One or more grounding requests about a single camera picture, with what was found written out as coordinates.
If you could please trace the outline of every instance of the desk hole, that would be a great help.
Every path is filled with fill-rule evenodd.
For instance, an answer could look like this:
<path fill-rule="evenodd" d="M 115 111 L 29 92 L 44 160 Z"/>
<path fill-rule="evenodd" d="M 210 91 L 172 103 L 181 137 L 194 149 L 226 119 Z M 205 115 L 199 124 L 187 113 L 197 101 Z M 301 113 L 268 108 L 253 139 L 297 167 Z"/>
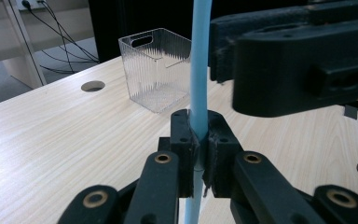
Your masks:
<path fill-rule="evenodd" d="M 86 82 L 85 84 L 83 84 L 81 86 L 81 90 L 88 91 L 88 92 L 100 91 L 101 89 L 104 88 L 104 86 L 105 86 L 105 84 L 101 81 L 90 81 L 90 82 Z"/>

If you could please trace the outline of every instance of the black cable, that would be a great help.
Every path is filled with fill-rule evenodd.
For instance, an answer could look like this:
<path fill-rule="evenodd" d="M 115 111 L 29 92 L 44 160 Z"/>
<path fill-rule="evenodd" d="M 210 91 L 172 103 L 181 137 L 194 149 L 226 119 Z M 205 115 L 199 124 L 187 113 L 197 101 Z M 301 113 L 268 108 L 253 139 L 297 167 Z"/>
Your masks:
<path fill-rule="evenodd" d="M 68 50 L 66 49 L 66 44 L 65 44 L 65 39 L 63 38 L 63 34 L 62 34 L 62 30 L 61 30 L 61 27 L 60 27 L 60 24 L 58 23 L 57 21 L 57 18 L 55 17 L 54 14 L 51 14 L 50 10 L 47 8 L 48 12 L 50 13 L 50 15 L 52 16 L 52 18 L 54 18 L 54 20 L 56 21 L 57 23 L 57 27 L 58 27 L 58 30 L 60 31 L 60 35 L 61 35 L 61 38 L 62 38 L 62 43 L 63 43 L 63 47 L 65 48 L 65 54 L 66 54 L 66 59 L 68 60 L 68 64 L 69 64 L 69 67 L 71 68 L 71 71 L 74 73 L 74 68 L 72 67 L 71 65 L 71 62 L 69 61 L 69 55 L 68 55 Z"/>
<path fill-rule="evenodd" d="M 59 74 L 69 74 L 69 75 L 72 75 L 73 72 L 72 71 L 67 71 L 67 70 L 61 70 L 61 69 L 54 69 L 54 68 L 48 68 L 48 67 L 45 67 L 43 65 L 40 65 L 42 68 L 44 69 L 47 69 L 51 72 L 55 72 L 55 73 L 59 73 Z"/>
<path fill-rule="evenodd" d="M 72 56 L 74 56 L 74 57 L 76 57 L 76 58 L 78 58 L 78 59 L 86 60 L 88 63 L 98 63 L 98 62 L 96 62 L 96 61 L 94 61 L 94 60 L 91 60 L 91 59 L 87 59 L 87 58 L 82 58 L 82 57 L 76 56 L 75 54 L 73 54 L 73 53 L 71 53 L 71 52 L 69 52 L 69 51 L 68 51 L 68 54 L 70 54 L 70 55 L 72 55 Z"/>
<path fill-rule="evenodd" d="M 30 13 L 37 18 L 39 21 L 41 21 L 42 23 L 44 23 L 48 28 L 50 28 L 52 31 L 54 31 L 56 34 L 60 35 L 59 32 L 57 32 L 54 28 L 52 28 L 50 25 L 48 25 L 46 22 L 44 22 L 43 20 L 41 20 L 38 16 L 36 16 L 32 11 L 30 11 Z M 85 49 L 81 48 L 80 46 L 78 46 L 78 44 L 71 39 L 68 39 L 66 36 L 64 36 L 63 38 L 65 38 L 67 41 L 69 41 L 70 43 L 74 44 L 75 46 L 77 46 L 78 48 L 80 48 L 83 52 L 86 51 Z"/>
<path fill-rule="evenodd" d="M 58 58 L 55 58 L 53 56 L 51 56 L 50 54 L 48 54 L 47 52 L 45 52 L 44 50 L 41 50 L 43 53 L 45 53 L 47 56 L 49 56 L 50 58 L 54 59 L 54 60 L 57 60 L 57 61 L 60 61 L 60 62 L 63 62 L 63 63 L 68 63 L 68 61 L 66 60 L 62 60 L 62 59 L 58 59 Z M 71 63 L 94 63 L 93 61 L 85 61 L 85 62 L 77 62 L 77 61 L 71 61 Z"/>
<path fill-rule="evenodd" d="M 62 30 L 66 33 L 66 35 L 67 35 L 67 36 L 69 37 L 69 39 L 70 39 L 70 42 L 75 44 L 75 40 L 74 40 L 71 36 L 69 36 L 69 34 L 66 32 L 66 30 L 65 30 L 65 29 L 62 27 L 62 25 L 58 22 L 57 17 L 55 16 L 54 11 L 53 11 L 52 8 L 48 5 L 48 3 L 47 3 L 46 1 L 40 1 L 40 2 L 41 2 L 41 3 L 43 4 L 43 6 L 48 10 L 48 13 L 51 15 L 51 17 L 57 22 L 57 25 L 58 25 L 59 27 L 61 27 Z M 90 52 L 88 52 L 87 50 L 81 48 L 80 46 L 78 46 L 78 47 L 79 47 L 80 50 L 82 50 L 83 53 L 86 54 L 91 60 L 93 60 L 94 62 L 98 63 L 99 59 L 98 59 L 97 57 L 95 57 L 94 55 L 92 55 L 92 54 L 91 54 Z"/>

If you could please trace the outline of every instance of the bin handle cutout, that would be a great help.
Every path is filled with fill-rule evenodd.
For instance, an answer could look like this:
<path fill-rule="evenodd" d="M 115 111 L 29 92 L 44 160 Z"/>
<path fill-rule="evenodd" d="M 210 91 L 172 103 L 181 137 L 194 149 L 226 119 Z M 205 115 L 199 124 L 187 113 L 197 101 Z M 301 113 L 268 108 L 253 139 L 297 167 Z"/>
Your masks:
<path fill-rule="evenodd" d="M 131 46 L 133 48 L 138 48 L 138 47 L 141 47 L 143 45 L 150 44 L 152 42 L 153 42 L 153 36 L 148 35 L 148 36 L 141 37 L 139 39 L 132 40 L 131 41 Z"/>

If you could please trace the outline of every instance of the black bracket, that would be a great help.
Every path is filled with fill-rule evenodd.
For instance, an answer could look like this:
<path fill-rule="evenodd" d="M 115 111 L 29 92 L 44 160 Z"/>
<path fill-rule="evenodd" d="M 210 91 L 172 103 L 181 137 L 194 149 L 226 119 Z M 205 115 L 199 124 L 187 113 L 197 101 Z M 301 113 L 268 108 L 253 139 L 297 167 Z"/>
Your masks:
<path fill-rule="evenodd" d="M 59 223 L 178 222 L 179 198 L 192 196 L 194 150 L 199 146 L 187 110 L 172 114 L 172 136 L 160 137 L 141 177 L 116 191 L 92 186 L 76 195 Z M 358 194 L 320 186 L 314 196 L 293 188 L 264 155 L 246 151 L 219 113 L 208 111 L 204 183 L 215 198 L 230 198 L 236 223 L 358 223 Z"/>
<path fill-rule="evenodd" d="M 233 79 L 234 110 L 273 118 L 358 100 L 358 1 L 317 2 L 211 21 L 211 80 Z"/>

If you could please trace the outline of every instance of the gray floor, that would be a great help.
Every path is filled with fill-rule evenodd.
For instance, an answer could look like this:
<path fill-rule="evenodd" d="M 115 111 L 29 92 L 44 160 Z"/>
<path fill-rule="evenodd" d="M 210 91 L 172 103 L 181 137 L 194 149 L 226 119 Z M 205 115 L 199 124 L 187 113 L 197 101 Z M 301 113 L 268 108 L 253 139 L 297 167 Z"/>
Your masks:
<path fill-rule="evenodd" d="M 72 71 L 76 73 L 97 64 L 94 62 L 98 56 L 94 38 L 81 40 L 76 42 L 76 44 L 77 46 L 74 44 L 66 44 L 65 46 L 62 45 L 53 49 L 45 49 L 43 50 L 44 52 L 38 51 L 35 54 L 36 59 L 41 66 L 53 70 L 60 70 L 53 72 L 42 68 L 47 83 L 52 83 L 61 78 L 71 76 L 71 74 L 62 74 L 62 71 L 65 71 L 64 73 L 72 73 Z M 69 64 L 67 62 L 65 48 L 71 53 L 68 54 L 70 62 L 82 63 Z M 16 78 L 12 77 L 9 73 L 10 71 L 7 71 L 3 63 L 0 62 L 0 103 L 32 90 Z"/>

